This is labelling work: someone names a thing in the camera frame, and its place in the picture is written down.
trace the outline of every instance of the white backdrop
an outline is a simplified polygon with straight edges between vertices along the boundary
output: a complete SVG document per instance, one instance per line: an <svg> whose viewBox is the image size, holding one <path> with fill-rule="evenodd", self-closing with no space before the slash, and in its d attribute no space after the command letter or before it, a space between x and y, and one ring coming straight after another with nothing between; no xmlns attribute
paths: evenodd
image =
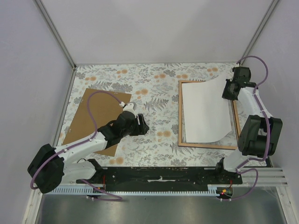
<svg viewBox="0 0 299 224"><path fill-rule="evenodd" d="M239 59L271 0L43 0L75 63Z"/></svg>

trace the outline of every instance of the cardboard sheet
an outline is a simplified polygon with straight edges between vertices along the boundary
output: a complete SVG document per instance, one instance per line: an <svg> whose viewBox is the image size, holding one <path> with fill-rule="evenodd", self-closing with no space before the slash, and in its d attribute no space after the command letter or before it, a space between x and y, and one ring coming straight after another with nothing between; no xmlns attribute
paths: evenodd
<svg viewBox="0 0 299 224"><path fill-rule="evenodd" d="M222 98L225 75L202 83L183 83L186 141L216 142L232 131L228 100Z"/></svg>
<svg viewBox="0 0 299 224"><path fill-rule="evenodd" d="M87 99L95 91L97 90L85 90L69 131L63 141L63 145L77 141L94 132L94 125L87 111ZM123 101L126 104L130 102L131 94L112 91L107 92L115 94L120 101ZM105 93L97 93L92 96L90 99L90 110L95 121L97 122L98 127L106 125L111 120L117 119L118 115L122 113L122 108L119 106L118 102ZM117 145L95 153L100 155L115 156L116 148Z"/></svg>

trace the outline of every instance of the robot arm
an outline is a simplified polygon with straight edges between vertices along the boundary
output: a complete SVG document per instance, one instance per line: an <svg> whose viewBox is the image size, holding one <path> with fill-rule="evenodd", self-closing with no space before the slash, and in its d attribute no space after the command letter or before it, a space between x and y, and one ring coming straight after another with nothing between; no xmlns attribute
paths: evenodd
<svg viewBox="0 0 299 224"><path fill-rule="evenodd" d="M40 191L48 193L60 183L90 179L96 173L98 164L93 160L74 162L95 151L118 144L127 135L144 135L148 130L149 127L146 125L143 115L136 114L135 104L129 103L124 106L123 112L117 120L100 127L96 134L93 133L71 144L59 147L52 147L50 144L42 146L29 165L28 172L33 177L47 159L64 150L63 153L51 159L36 176L35 183Z"/></svg>
<svg viewBox="0 0 299 224"><path fill-rule="evenodd" d="M256 83L250 82L250 69L246 67L235 67L233 68L233 72L233 78L226 80L227 83L222 98L239 100L248 118L239 136L238 149L227 158L222 158L217 164L217 168L219 170L235 173L236 169L240 168L240 164L245 164L244 162L250 158L263 158L267 137L261 135L260 130L267 133L265 119L269 120L271 134L268 156L275 153L282 129L282 121L281 119L273 118L272 114L267 111L260 99L258 90L254 93ZM266 118L260 109L258 101L267 116Z"/></svg>

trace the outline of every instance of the flower pattern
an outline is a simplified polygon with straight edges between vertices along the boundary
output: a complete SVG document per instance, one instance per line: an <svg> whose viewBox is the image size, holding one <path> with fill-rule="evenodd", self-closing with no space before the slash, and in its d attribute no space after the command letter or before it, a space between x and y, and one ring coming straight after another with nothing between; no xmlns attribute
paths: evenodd
<svg viewBox="0 0 299 224"><path fill-rule="evenodd" d="M87 159L94 158L101 166L215 166L232 151L178 146L178 81L208 81L220 73L231 77L233 66L233 63L79 66L58 144L64 141L86 88L125 92L132 94L136 112L144 114L150 130L146 135L122 139L115 157L90 154ZM247 115L238 101L237 106L242 128ZM233 134L225 141L228 145L236 144ZM252 161L251 165L265 163Z"/></svg>

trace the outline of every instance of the brown board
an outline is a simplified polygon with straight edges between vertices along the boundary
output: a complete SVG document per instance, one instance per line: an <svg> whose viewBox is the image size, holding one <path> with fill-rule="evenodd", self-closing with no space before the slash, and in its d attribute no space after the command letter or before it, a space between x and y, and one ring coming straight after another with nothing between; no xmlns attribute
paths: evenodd
<svg viewBox="0 0 299 224"><path fill-rule="evenodd" d="M87 100L88 97L96 91L98 90L85 90L69 131L63 141L63 145L77 141L94 132L94 125L87 110ZM130 102L131 94L112 91L106 92L114 94L125 104ZM98 127L106 125L111 120L117 119L118 115L122 113L122 107L119 106L119 103L113 97L105 93L97 93L93 95L90 99L89 106ZM97 151L95 153L100 155L115 156L116 148L117 145L114 145L108 149Z"/></svg>
<svg viewBox="0 0 299 224"><path fill-rule="evenodd" d="M182 147L199 147L199 148L215 148L215 149L230 149L235 150L237 146L220 146L220 145L212 145L212 144L203 144L203 143L186 143L183 142L183 93L182 93L182 84L183 83L200 83L202 81L179 81L178 84L178 146ZM237 105L235 101L231 101L232 112L234 117L235 124L235 133L236 140L238 141L239 135L241 133L239 116Z"/></svg>

